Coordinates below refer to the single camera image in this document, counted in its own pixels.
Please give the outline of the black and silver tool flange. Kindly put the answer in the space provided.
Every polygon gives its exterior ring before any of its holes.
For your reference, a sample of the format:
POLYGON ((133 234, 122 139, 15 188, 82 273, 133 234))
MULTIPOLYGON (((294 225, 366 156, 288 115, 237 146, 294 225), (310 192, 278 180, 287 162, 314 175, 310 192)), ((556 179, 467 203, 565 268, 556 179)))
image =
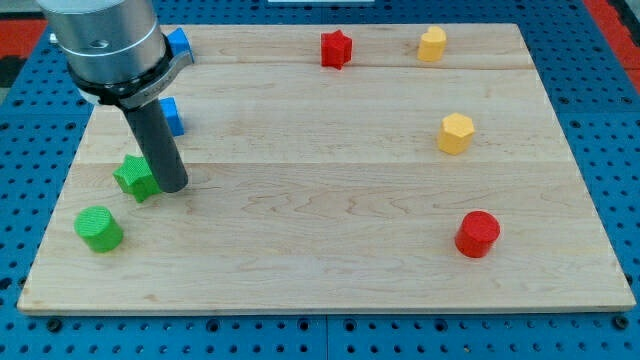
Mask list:
POLYGON ((141 107, 157 99, 182 69, 194 64, 187 53, 172 55, 167 36, 164 36, 164 42, 167 52, 161 61, 154 68, 125 82, 92 83, 77 75, 70 65, 67 65, 68 72, 89 103, 125 109, 141 107))

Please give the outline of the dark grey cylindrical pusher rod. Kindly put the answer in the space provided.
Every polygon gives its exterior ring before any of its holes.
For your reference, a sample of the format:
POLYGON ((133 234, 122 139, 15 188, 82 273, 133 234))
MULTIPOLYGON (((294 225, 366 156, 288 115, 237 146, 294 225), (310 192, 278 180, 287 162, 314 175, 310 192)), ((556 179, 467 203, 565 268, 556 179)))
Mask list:
POLYGON ((160 102, 153 100, 123 113, 159 188, 167 193, 185 188, 187 171, 160 102))

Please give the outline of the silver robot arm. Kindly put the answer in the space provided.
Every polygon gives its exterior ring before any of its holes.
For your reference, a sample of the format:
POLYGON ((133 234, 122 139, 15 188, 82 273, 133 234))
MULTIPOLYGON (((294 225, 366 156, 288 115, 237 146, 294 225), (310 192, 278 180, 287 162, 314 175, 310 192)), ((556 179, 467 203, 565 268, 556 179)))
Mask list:
POLYGON ((119 108, 159 188, 182 190, 188 175, 159 95, 191 52, 174 52, 148 0, 38 0, 65 54, 69 74, 90 103, 119 108))

